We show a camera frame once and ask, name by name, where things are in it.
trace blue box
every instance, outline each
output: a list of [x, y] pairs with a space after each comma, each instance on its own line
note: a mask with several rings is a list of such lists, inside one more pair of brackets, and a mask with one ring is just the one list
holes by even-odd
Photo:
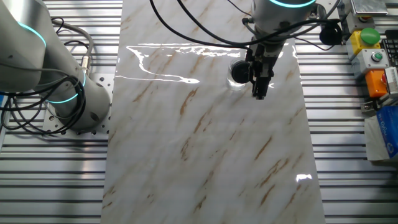
[[390, 159], [398, 153], [398, 106], [385, 106], [377, 112], [381, 134]]

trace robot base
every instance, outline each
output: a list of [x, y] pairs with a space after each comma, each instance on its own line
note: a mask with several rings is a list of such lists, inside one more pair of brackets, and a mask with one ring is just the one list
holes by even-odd
[[[97, 74], [97, 73], [92, 73], [91, 75], [93, 76], [92, 80], [94, 82], [104, 86], [105, 90], [108, 92], [110, 99], [112, 100], [114, 75]], [[52, 113], [54, 113], [55, 111], [54, 108], [52, 106], [50, 106], [50, 108], [52, 110]], [[79, 133], [69, 129], [68, 131], [62, 134], [56, 134], [56, 136], [64, 139], [108, 140], [111, 109], [112, 107], [110, 107], [108, 115], [105, 117], [105, 119], [102, 120], [102, 122], [100, 122], [99, 125], [95, 126], [88, 133]], [[54, 131], [62, 126], [63, 124], [61, 123], [61, 121], [58, 118], [55, 118], [48, 110], [46, 110], [43, 129]]]

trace green push button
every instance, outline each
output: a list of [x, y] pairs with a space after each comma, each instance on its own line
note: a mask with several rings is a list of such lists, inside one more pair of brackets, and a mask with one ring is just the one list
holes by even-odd
[[380, 34], [372, 28], [365, 28], [361, 31], [361, 40], [368, 45], [375, 45], [380, 41]]
[[381, 59], [383, 59], [383, 54], [381, 54], [380, 52], [374, 52], [372, 54], [372, 60], [374, 60], [375, 62], [380, 62]]

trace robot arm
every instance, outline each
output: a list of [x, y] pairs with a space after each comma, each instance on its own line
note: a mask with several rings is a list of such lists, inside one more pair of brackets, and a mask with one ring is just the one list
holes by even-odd
[[[307, 20], [313, 9], [315, 0], [253, 0], [252, 21], [255, 24], [253, 40], [276, 32], [296, 22]], [[283, 35], [289, 35], [299, 29], [291, 29]], [[251, 45], [246, 55], [249, 67], [249, 81], [253, 84], [252, 96], [263, 100], [271, 78], [272, 70], [285, 40], [270, 39]]]
[[[72, 129], [91, 131], [108, 114], [110, 98], [103, 86], [85, 74], [55, 33], [49, 10], [41, 0], [0, 0], [0, 91], [17, 93], [44, 90], [65, 78], [77, 78], [84, 91], [73, 88], [71, 82], [62, 83], [47, 98], [68, 123], [74, 109], [79, 107], [79, 94], [84, 92], [85, 109]], [[50, 68], [45, 72], [20, 68]], [[49, 91], [41, 93], [47, 96]]]

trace yellow control box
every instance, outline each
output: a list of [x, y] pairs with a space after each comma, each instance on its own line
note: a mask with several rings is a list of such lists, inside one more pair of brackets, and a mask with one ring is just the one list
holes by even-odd
[[380, 43], [377, 41], [375, 44], [367, 44], [361, 33], [363, 30], [354, 31], [349, 40], [346, 43], [347, 53], [350, 60], [354, 59], [362, 49], [380, 49]]

